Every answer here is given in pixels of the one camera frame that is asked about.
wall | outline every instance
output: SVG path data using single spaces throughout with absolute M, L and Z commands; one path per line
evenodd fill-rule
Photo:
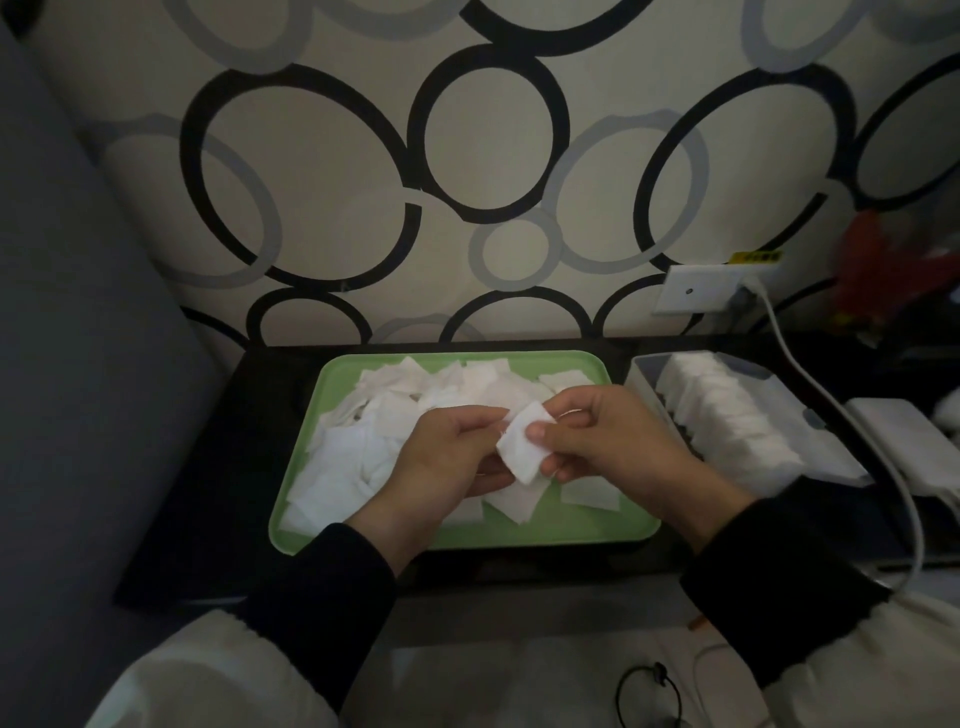
M 28 42 L 230 366 L 709 330 L 650 315 L 663 271 L 756 249 L 815 325 L 857 209 L 956 207 L 958 31 L 955 0 L 49 0 Z
M 110 596 L 222 384 L 0 24 L 0 725 L 81 725 L 175 626 Z

person's right hand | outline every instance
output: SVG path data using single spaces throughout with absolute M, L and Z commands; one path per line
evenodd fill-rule
M 624 387 L 571 387 L 543 407 L 557 423 L 533 423 L 526 435 L 553 450 L 540 465 L 544 475 L 562 483 L 602 475 L 694 548 L 754 500 L 695 457 Z

red object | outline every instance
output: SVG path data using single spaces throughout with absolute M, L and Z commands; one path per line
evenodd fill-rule
M 857 213 L 844 232 L 834 292 L 837 310 L 889 321 L 906 303 L 960 278 L 960 255 L 924 256 L 924 233 L 894 248 L 875 210 Z

green tray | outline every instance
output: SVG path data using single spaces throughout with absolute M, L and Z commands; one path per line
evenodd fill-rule
M 384 364 L 396 364 L 404 356 L 412 356 L 428 372 L 438 372 L 450 362 L 506 358 L 519 375 L 536 379 L 539 375 L 579 369 L 597 384 L 609 384 L 607 368 L 596 356 L 587 352 L 471 352 L 471 353 L 394 353 L 347 354 L 327 362 L 317 377 L 313 397 L 307 407 L 300 436 L 294 445 L 274 512 L 270 516 L 270 541 L 283 553 L 295 554 L 310 543 L 308 536 L 281 531 L 279 528 L 287 491 L 306 464 L 306 446 L 317 420 L 336 407 L 356 386 L 360 373 Z M 599 544 L 605 542 L 641 541 L 650 538 L 660 521 L 625 497 L 620 497 L 620 510 L 603 511 L 584 506 L 560 503 L 560 486 L 554 482 L 543 494 L 533 519 L 517 524 L 488 503 L 484 503 L 484 522 L 444 526 L 431 549 L 498 548 L 504 546 L 556 546 L 561 544 Z

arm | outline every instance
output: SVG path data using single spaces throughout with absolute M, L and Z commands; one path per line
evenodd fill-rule
M 960 611 L 892 595 L 678 443 L 622 387 L 547 402 L 527 436 L 561 481 L 599 473 L 697 553 L 681 583 L 751 669 L 779 726 L 947 726 L 960 716 Z
M 234 615 L 211 612 L 130 666 L 89 725 L 337 725 L 393 607 L 396 575 L 464 497 L 513 482 L 493 456 L 504 415 L 479 406 L 423 415 L 380 493 Z

